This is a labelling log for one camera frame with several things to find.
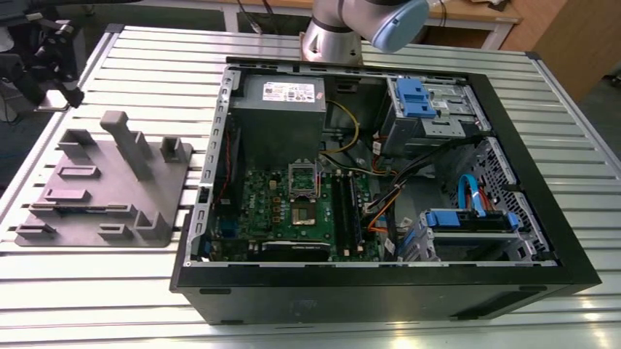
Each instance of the aluminum table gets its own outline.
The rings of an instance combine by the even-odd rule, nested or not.
[[[179,233],[166,248],[23,248],[24,208],[42,194],[67,128],[109,139],[99,118],[125,110],[147,140],[194,146],[177,219],[194,203],[227,55],[300,58],[294,37],[125,27],[83,75],[83,106],[56,113],[0,200],[0,346],[119,348],[615,348],[621,343],[621,164],[545,65],[520,52],[364,47],[369,65],[488,74],[604,284],[492,321],[209,326],[169,291]]]

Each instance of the power supply label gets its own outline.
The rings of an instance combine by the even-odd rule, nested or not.
[[[263,100],[314,103],[314,85],[267,82],[263,85]]]

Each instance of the motherboard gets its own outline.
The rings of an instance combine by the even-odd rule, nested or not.
[[[360,223],[365,202],[372,200],[368,176],[317,172],[314,164],[289,169],[249,170],[243,183],[239,217],[221,221],[222,260],[242,262],[273,251],[269,261],[378,261],[376,234],[362,236]]]

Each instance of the ram slot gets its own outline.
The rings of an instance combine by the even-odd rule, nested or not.
[[[334,217],[334,231],[336,231],[336,243],[337,253],[340,256],[349,256],[352,247],[352,231],[348,219],[348,206],[346,206],[346,195],[345,195],[345,177],[332,177],[332,211]]]
[[[362,230],[361,230],[361,210],[358,209],[358,192],[357,185],[353,177],[345,179],[345,191],[346,191],[346,209],[348,209],[348,222],[350,224],[350,246],[357,252],[361,252],[358,246],[362,245]]]

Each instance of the metal case frame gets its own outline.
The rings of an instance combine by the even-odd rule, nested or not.
[[[193,253],[189,237],[202,228],[213,200],[217,150],[233,87],[226,74],[205,176],[197,206],[186,218],[171,280],[171,291],[185,294],[210,324],[494,318],[544,297],[573,294],[601,283],[485,75],[233,57],[227,63],[235,66],[227,70],[233,74],[249,70],[262,74],[433,75],[466,79],[517,175],[517,190],[529,199],[559,266],[400,268],[398,262],[394,268],[193,266],[187,260]],[[461,304],[461,310],[453,312],[456,304]]]

